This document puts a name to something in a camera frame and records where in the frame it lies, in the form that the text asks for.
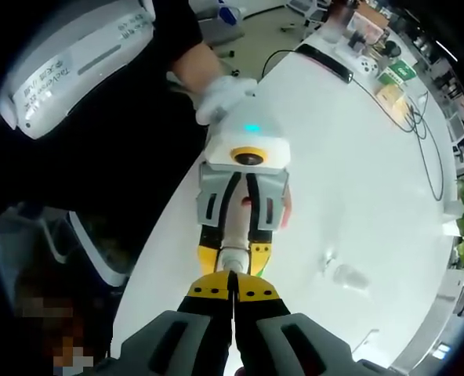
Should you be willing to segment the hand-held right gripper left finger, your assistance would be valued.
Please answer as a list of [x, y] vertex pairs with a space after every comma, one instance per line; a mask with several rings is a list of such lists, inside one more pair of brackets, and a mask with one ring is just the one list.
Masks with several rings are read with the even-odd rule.
[[231, 338], [231, 272], [205, 275], [176, 311], [166, 310], [107, 357], [94, 375], [221, 375]]

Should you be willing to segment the person's left hand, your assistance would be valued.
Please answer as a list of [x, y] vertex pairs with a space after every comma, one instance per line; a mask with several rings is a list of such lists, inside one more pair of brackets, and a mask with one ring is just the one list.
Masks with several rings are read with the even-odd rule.
[[287, 186], [283, 197], [283, 215], [281, 219], [281, 228], [286, 228], [292, 214], [292, 195], [290, 187]]

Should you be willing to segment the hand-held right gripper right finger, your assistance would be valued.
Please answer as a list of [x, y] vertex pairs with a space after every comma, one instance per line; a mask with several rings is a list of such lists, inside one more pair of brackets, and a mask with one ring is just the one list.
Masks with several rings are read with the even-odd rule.
[[235, 338], [247, 375], [390, 375], [303, 313], [290, 313], [274, 286], [238, 273]]

